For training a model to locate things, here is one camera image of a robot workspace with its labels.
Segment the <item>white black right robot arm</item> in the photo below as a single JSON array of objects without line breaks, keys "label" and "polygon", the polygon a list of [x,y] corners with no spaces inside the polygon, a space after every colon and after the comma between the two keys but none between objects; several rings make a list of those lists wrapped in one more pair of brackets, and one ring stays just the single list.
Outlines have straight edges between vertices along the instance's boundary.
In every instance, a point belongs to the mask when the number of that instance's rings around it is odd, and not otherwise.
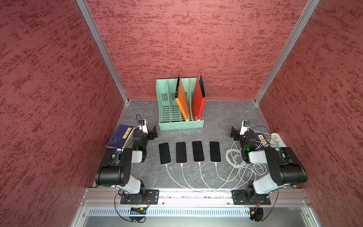
[{"label": "white black right robot arm", "polygon": [[272,138],[265,138],[261,132],[244,126],[231,128],[230,137],[240,145],[230,149],[227,160],[235,167],[252,171],[252,176],[260,176],[247,182],[246,189],[233,190],[235,205],[270,205],[269,194],[286,186],[305,183],[308,174],[290,147],[273,145]]}]

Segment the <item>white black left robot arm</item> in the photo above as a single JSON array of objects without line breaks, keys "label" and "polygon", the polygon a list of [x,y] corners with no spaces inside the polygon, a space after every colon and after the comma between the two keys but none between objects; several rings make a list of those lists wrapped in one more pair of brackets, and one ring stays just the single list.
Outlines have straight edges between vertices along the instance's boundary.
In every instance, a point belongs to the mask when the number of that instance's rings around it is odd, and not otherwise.
[{"label": "white black left robot arm", "polygon": [[106,144],[106,151],[95,175],[97,186],[115,188],[123,192],[121,202],[129,204],[151,203],[150,190],[131,175],[131,165],[143,163],[147,157],[147,143],[158,137],[157,127],[143,131],[146,126],[119,125]]}]

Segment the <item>green plastic file organizer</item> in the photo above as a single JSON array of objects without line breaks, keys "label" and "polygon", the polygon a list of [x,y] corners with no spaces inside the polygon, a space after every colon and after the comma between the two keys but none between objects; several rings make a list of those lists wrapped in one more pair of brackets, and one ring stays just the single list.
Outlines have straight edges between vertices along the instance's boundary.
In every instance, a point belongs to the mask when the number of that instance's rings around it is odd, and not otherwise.
[{"label": "green plastic file organizer", "polygon": [[196,120],[193,117],[186,121],[175,101],[178,79],[157,79],[156,93],[159,110],[159,128],[165,130],[196,129],[204,126],[204,117]]}]

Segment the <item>purple notebook right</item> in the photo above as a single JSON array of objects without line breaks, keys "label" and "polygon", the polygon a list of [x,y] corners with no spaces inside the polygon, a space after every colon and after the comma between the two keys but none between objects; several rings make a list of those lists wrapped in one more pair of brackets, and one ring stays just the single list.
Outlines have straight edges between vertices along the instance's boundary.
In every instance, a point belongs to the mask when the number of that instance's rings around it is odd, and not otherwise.
[{"label": "purple notebook right", "polygon": [[257,149],[265,149],[269,147],[273,147],[273,145],[270,143],[270,139],[265,137],[265,134],[263,133],[256,133],[255,134],[255,146]]}]

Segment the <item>purple notebook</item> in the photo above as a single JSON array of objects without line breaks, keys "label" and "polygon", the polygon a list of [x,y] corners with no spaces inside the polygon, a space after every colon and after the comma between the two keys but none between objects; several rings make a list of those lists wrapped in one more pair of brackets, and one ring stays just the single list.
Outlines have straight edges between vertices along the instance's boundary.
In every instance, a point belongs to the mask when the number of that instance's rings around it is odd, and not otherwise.
[{"label": "purple notebook", "polygon": [[132,133],[134,132],[135,127],[120,124],[110,140],[107,142],[106,147],[115,148],[115,149],[124,149],[127,145],[127,142],[130,140]]},{"label": "purple notebook", "polygon": [[265,149],[269,147],[273,147],[273,145],[270,143],[270,139],[265,137],[265,134],[263,133],[256,133],[255,134],[255,146],[257,149]]}]

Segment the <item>purple notebook left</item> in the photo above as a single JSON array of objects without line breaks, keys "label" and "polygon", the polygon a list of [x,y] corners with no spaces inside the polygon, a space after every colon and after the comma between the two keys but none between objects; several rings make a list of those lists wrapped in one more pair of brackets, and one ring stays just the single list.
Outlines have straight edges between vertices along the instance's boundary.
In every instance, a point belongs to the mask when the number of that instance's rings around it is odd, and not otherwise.
[{"label": "purple notebook left", "polygon": [[127,145],[127,142],[130,140],[132,133],[134,132],[135,127],[120,124],[110,140],[107,142],[106,147],[115,148],[115,149],[124,149]]}]

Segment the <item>white power strip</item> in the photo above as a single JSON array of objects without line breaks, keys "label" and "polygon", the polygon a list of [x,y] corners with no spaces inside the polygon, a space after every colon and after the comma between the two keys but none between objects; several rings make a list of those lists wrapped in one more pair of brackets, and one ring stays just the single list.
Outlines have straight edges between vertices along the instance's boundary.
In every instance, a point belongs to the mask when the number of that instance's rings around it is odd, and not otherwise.
[{"label": "white power strip", "polygon": [[273,146],[278,146],[278,147],[286,147],[286,144],[283,142],[282,138],[280,137],[280,135],[278,133],[272,133],[271,134],[271,139],[269,142],[271,145]]}]

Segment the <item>orange folder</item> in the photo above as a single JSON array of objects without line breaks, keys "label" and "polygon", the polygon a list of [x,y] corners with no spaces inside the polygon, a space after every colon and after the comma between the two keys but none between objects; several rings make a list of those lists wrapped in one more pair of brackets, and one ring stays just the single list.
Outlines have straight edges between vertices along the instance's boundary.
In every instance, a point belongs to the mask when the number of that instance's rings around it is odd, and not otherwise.
[{"label": "orange folder", "polygon": [[180,76],[177,79],[176,89],[175,89],[175,101],[178,104],[178,107],[181,111],[181,114],[185,121],[190,121],[190,110],[189,110],[189,103],[187,100],[187,96],[185,94],[185,90],[182,84],[182,80]]}]

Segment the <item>red folder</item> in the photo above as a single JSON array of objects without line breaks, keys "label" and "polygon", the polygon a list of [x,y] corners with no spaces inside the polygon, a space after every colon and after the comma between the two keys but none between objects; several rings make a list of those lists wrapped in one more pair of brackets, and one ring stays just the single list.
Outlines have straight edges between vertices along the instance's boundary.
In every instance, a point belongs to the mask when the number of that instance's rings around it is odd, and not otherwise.
[{"label": "red folder", "polygon": [[201,120],[202,113],[205,105],[205,88],[202,76],[196,79],[196,84],[193,92],[192,98],[192,116],[193,120]]}]

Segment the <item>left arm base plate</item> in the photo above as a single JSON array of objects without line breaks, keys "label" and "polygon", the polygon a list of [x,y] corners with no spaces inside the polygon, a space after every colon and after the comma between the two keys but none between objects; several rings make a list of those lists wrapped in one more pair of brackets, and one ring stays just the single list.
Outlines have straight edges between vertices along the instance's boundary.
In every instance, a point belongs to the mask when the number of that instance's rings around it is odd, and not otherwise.
[{"label": "left arm base plate", "polygon": [[120,204],[132,205],[157,205],[159,200],[159,190],[147,189],[145,195],[141,194],[123,194]]}]

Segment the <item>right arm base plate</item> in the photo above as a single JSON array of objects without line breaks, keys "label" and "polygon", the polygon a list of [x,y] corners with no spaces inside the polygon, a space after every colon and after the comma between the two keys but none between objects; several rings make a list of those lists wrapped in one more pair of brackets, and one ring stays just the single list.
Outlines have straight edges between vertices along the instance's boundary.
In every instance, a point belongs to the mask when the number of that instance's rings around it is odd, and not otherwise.
[{"label": "right arm base plate", "polygon": [[268,195],[257,194],[249,190],[232,190],[232,200],[234,205],[271,205]]}]

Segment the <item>aluminium front rail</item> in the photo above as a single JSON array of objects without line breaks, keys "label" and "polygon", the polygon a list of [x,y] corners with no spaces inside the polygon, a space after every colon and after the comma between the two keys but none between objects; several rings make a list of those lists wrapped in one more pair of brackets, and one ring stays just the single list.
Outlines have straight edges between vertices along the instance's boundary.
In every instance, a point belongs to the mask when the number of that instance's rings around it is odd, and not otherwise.
[{"label": "aluminium front rail", "polygon": [[[112,207],[120,198],[115,198],[117,190],[112,188],[88,188],[81,199],[80,206]],[[263,208],[301,208],[312,207],[303,189],[283,188],[269,195],[270,205],[260,204]],[[151,207],[234,207],[231,192],[193,192],[186,189],[160,189],[158,204]]]}]

